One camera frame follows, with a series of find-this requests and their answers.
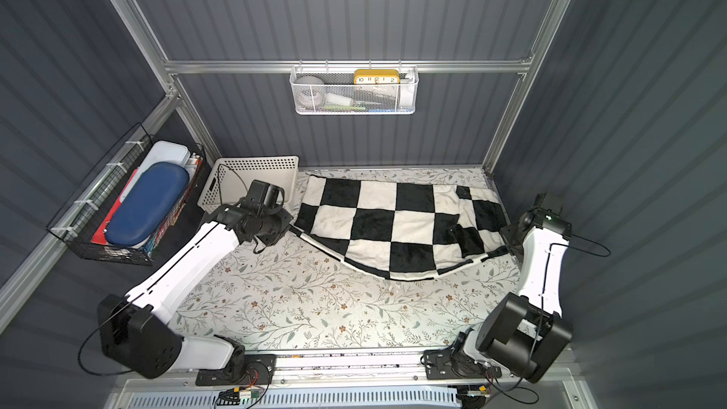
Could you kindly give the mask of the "black white checkered pillowcase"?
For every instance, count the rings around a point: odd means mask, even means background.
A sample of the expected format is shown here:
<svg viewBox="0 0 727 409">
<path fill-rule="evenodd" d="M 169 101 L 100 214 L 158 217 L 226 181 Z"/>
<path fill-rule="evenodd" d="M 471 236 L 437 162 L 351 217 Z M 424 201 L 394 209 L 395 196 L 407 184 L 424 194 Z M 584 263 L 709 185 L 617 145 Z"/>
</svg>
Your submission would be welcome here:
<svg viewBox="0 0 727 409">
<path fill-rule="evenodd" d="M 505 255 L 506 224 L 487 187 L 313 175 L 293 231 L 361 272 L 422 281 Z"/>
</svg>

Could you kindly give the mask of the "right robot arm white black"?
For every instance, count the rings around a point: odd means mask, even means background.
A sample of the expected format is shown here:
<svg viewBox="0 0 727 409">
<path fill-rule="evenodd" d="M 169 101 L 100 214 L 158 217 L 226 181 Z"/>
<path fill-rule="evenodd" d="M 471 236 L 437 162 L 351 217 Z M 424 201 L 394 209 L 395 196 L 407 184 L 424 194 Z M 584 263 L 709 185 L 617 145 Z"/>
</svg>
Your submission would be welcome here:
<svg viewBox="0 0 727 409">
<path fill-rule="evenodd" d="M 573 336 L 560 306 L 560 269 L 572 225 L 560 217 L 562 197 L 537 195 L 518 223 L 501 229 L 507 250 L 522 264 L 519 286 L 476 329 L 459 335 L 449 366 L 458 377 L 486 376 L 498 363 L 539 382 Z"/>
</svg>

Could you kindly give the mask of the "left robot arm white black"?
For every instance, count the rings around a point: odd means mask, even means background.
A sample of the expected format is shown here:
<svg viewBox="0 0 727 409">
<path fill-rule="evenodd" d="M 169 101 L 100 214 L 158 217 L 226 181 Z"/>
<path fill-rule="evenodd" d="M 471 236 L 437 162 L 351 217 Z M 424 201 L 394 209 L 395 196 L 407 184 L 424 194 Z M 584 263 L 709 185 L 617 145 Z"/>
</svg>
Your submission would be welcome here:
<svg viewBox="0 0 727 409">
<path fill-rule="evenodd" d="M 230 338 L 185 337 L 170 327 L 191 290 L 244 242 L 272 246 L 291 227 L 282 187 L 255 180 L 236 204 L 221 204 L 193 238 L 124 297 L 98 305 L 103 355 L 147 379 L 195 370 L 199 386 L 237 384 L 247 373 L 245 348 Z"/>
</svg>

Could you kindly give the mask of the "white tape roll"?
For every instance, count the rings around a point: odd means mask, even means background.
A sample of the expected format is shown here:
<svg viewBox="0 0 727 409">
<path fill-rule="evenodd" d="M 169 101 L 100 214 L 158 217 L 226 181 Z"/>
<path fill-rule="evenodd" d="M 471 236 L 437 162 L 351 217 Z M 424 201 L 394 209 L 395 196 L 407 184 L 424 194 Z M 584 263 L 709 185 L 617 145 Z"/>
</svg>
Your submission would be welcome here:
<svg viewBox="0 0 727 409">
<path fill-rule="evenodd" d="M 311 75 L 295 76 L 292 80 L 293 100 L 298 110 L 316 110 L 326 100 L 325 83 Z"/>
</svg>

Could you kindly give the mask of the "white perforated plastic basket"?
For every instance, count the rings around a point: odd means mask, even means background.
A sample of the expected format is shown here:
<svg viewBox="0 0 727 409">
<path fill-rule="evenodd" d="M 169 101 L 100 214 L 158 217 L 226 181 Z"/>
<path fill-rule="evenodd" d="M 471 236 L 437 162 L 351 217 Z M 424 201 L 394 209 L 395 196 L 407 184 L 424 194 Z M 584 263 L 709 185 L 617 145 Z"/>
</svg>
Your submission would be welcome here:
<svg viewBox="0 0 727 409">
<path fill-rule="evenodd" d="M 221 204 L 236 204 L 259 180 L 282 187 L 284 206 L 292 212 L 298 164 L 297 156 L 220 158 L 204 184 L 197 206 L 211 213 Z"/>
</svg>

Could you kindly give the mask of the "floral patterned table mat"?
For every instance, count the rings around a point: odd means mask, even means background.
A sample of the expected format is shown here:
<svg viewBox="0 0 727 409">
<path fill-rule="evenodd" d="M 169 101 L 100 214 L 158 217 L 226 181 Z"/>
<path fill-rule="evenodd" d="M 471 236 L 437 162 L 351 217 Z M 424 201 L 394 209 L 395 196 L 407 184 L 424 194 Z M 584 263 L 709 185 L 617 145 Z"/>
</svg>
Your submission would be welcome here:
<svg viewBox="0 0 727 409">
<path fill-rule="evenodd" d="M 293 234 L 255 254 L 243 244 L 186 296 L 170 327 L 250 350 L 437 348 L 481 323 L 519 282 L 511 256 L 422 282 L 369 276 Z"/>
</svg>

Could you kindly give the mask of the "blue oval case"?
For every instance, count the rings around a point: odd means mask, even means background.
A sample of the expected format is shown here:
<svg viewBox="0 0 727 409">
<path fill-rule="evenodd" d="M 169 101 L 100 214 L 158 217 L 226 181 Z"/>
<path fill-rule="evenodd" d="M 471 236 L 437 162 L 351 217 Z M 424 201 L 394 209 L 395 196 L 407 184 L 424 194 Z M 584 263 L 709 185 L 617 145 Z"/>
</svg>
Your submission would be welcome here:
<svg viewBox="0 0 727 409">
<path fill-rule="evenodd" d="M 106 231 L 109 244 L 136 247 L 161 225 L 189 184 L 189 173 L 172 163 L 156 163 L 138 179 Z"/>
</svg>

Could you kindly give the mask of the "white plastic box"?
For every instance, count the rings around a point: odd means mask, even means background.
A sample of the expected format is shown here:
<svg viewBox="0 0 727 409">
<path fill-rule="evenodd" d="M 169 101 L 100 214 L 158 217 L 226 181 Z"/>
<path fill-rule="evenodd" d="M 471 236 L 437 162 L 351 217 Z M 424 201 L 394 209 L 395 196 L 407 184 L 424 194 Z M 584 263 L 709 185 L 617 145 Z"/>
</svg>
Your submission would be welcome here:
<svg viewBox="0 0 727 409">
<path fill-rule="evenodd" d="M 168 141 L 157 141 L 151 147 L 147 156 L 142 163 L 134 170 L 131 179 L 119 195 L 119 201 L 123 202 L 129 195 L 134 185 L 141 175 L 156 163 L 172 163 L 178 166 L 185 166 L 190 157 L 190 151 L 187 146 L 176 144 Z"/>
</svg>

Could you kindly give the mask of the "white mesh hanging basket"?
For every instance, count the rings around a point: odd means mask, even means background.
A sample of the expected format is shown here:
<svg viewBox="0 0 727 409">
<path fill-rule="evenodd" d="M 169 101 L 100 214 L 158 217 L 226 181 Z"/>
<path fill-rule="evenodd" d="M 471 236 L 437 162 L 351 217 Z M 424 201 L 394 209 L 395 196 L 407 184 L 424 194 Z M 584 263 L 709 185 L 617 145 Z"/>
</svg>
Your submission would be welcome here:
<svg viewBox="0 0 727 409">
<path fill-rule="evenodd" d="M 416 100 L 420 74 L 414 66 L 401 66 L 395 69 L 401 75 L 398 85 L 355 85 L 354 73 L 358 69 L 335 70 L 332 66 L 313 66 L 299 64 L 291 70 L 290 85 L 295 76 L 311 75 L 325 83 L 325 103 L 316 110 L 298 110 L 299 115 L 341 116 L 341 115 L 412 115 L 416 111 Z"/>
</svg>

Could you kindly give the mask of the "red flat book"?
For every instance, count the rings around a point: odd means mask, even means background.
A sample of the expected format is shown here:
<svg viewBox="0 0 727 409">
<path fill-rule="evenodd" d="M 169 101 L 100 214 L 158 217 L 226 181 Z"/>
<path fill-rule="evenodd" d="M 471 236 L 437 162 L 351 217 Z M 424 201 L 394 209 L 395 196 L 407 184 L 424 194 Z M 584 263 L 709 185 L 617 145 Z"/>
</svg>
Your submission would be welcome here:
<svg viewBox="0 0 727 409">
<path fill-rule="evenodd" d="M 135 169 L 132 173 L 132 177 L 126 183 L 126 185 L 124 186 L 124 189 L 119 194 L 119 197 L 117 197 L 117 199 L 115 199 L 113 206 L 108 211 L 106 217 L 103 219 L 100 226 L 97 228 L 97 230 L 93 234 L 92 239 L 91 239 L 92 244 L 98 244 L 98 245 L 108 245 L 109 244 L 109 242 L 107 242 L 107 239 L 106 239 L 106 231 L 107 231 L 108 225 L 109 225 L 109 223 L 111 223 L 115 213 L 117 212 L 117 210 L 120 208 L 123 201 L 128 196 L 128 193 L 131 191 L 131 189 L 132 189 L 131 185 L 134 183 L 134 181 L 136 181 L 137 173 L 138 173 L 138 169 Z"/>
</svg>

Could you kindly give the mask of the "yellow clock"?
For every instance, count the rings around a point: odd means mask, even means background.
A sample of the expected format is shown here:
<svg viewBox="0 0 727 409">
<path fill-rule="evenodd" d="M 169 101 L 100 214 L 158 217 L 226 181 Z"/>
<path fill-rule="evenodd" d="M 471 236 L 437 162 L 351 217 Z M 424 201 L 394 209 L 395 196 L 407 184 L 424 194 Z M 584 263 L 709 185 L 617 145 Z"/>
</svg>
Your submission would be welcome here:
<svg viewBox="0 0 727 409">
<path fill-rule="evenodd" d="M 398 85 L 401 83 L 401 75 L 395 69 L 365 68 L 358 69 L 354 73 L 355 85 Z"/>
</svg>

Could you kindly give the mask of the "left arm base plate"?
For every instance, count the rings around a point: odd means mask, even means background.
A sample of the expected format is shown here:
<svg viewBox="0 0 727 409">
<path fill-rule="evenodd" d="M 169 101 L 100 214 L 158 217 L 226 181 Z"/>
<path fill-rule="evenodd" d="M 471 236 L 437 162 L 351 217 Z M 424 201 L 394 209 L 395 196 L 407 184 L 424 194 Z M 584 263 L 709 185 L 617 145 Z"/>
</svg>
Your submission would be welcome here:
<svg viewBox="0 0 727 409">
<path fill-rule="evenodd" d="M 276 369 L 276 355 L 252 354 L 233 357 L 224 368 L 201 369 L 197 386 L 268 386 Z"/>
</svg>

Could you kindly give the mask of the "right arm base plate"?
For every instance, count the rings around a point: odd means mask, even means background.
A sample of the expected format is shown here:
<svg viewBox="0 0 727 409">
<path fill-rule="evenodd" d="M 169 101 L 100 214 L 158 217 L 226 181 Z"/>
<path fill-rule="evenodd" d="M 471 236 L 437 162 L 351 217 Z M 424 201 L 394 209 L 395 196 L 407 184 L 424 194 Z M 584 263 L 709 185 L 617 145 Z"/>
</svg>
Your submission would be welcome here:
<svg viewBox="0 0 727 409">
<path fill-rule="evenodd" d="M 499 379 L 503 373 L 501 367 L 481 364 L 469 356 L 455 352 L 450 348 L 444 350 L 426 350 L 420 357 L 426 377 L 430 381 L 454 379 Z"/>
</svg>

